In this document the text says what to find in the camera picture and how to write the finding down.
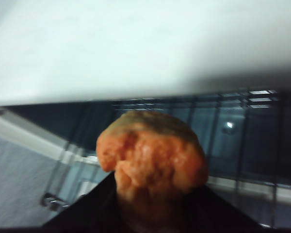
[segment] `orange food item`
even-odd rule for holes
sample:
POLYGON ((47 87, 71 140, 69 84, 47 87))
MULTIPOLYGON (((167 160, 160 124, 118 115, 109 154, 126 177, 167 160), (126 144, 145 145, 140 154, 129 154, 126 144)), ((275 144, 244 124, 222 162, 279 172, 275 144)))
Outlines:
POLYGON ((147 222, 169 218, 170 203, 208 178, 196 134, 179 119, 158 112, 123 114, 99 136, 97 155, 104 171, 115 170, 118 199, 126 212, 147 222))

